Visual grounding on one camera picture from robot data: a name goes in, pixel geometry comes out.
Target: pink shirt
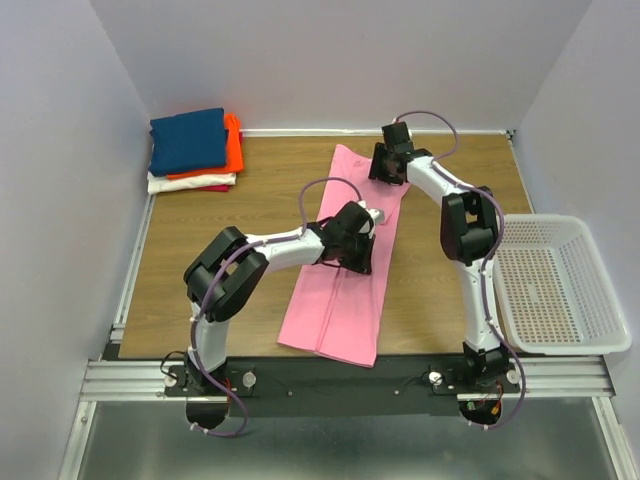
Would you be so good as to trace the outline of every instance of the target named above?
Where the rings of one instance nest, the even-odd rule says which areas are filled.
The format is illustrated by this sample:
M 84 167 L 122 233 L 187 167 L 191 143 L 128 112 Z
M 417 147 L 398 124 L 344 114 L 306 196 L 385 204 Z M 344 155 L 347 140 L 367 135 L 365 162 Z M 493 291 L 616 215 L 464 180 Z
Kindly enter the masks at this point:
M 387 185 L 369 180 L 371 161 L 337 145 L 330 176 L 354 183 L 367 208 L 384 211 L 385 221 L 376 227 L 371 275 L 323 265 L 303 266 L 296 282 L 278 342 L 318 355 L 372 367 L 377 355 L 378 333 L 387 289 L 400 202 L 409 184 Z M 318 219 L 335 215 L 346 202 L 357 200 L 342 182 L 328 182 Z

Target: wooden table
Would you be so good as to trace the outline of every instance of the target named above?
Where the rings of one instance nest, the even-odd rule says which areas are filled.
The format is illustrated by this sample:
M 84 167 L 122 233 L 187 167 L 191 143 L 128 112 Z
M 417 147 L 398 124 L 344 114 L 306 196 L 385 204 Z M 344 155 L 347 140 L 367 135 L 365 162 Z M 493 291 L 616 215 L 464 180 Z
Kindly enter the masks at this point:
M 182 275 L 229 225 L 266 234 L 300 224 L 297 195 L 326 176 L 334 147 L 342 143 L 370 157 L 376 137 L 247 138 L 247 170 L 229 193 L 176 192 L 156 198 L 129 310 L 121 358 L 159 358 L 188 343 L 190 308 Z M 416 145 L 433 153 L 451 147 L 446 135 L 423 136 Z M 462 135 L 459 153 L 443 164 L 461 179 L 488 185 L 506 213 L 528 213 L 527 197 L 504 136 Z M 316 218 L 323 186 L 305 196 Z M 460 283 L 439 242 L 440 210 L 417 188 L 402 202 L 391 261 L 378 352 L 461 351 L 465 324 Z M 245 308 L 231 320 L 229 355 L 301 355 L 276 343 L 298 268 L 263 278 Z

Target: laundry basket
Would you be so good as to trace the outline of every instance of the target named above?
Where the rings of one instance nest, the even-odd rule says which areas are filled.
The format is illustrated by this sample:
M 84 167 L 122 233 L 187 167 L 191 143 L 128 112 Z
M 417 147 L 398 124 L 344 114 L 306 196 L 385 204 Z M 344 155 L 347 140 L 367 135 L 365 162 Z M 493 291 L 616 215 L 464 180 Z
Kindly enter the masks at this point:
M 525 352 L 601 355 L 631 335 L 584 222 L 562 215 L 505 215 L 494 285 L 506 335 Z

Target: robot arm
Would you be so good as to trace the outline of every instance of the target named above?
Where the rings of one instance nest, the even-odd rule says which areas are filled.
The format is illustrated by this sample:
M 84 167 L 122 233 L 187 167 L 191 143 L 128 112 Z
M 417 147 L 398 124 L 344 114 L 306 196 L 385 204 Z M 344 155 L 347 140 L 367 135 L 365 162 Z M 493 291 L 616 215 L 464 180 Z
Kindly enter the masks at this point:
M 272 235 L 244 235 L 235 227 L 220 232 L 184 274 L 193 316 L 203 306 L 206 312 L 196 325 L 196 339 L 207 371 L 225 363 L 230 319 L 244 307 L 263 275 L 331 261 L 338 262 L 334 266 L 370 275 L 375 227 L 383 220 L 384 212 L 367 209 L 360 201 L 347 203 L 334 217 L 309 223 L 304 232 L 303 227 Z M 220 281 L 214 282 L 225 260 L 240 249 L 246 251 L 233 262 L 235 268 L 229 268 L 230 273 L 227 270 Z M 207 295 L 213 283 L 213 291 Z M 189 356 L 193 367 L 193 352 Z M 191 373 L 199 377 L 197 368 Z
M 486 295 L 492 325 L 500 332 L 493 260 L 485 258 L 498 236 L 495 209 L 478 189 L 435 162 L 431 153 L 415 149 L 404 122 L 387 125 L 382 132 L 384 143 L 376 144 L 369 178 L 396 185 L 409 182 L 441 207 L 440 243 L 447 258 L 455 263 L 462 284 L 467 326 L 463 348 L 472 370 L 470 376 L 477 382 L 495 377 L 509 368 L 508 353 L 487 323 L 483 299 Z M 491 193 L 486 187 L 480 189 Z

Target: stack of folded clothes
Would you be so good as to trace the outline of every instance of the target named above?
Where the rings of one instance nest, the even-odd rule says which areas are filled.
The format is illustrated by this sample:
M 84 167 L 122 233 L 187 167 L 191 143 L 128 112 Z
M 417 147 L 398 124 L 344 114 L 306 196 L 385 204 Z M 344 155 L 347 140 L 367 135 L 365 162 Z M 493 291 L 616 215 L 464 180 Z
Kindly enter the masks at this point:
M 151 120 L 150 195 L 185 189 L 227 191 L 244 170 L 240 121 L 222 108 Z

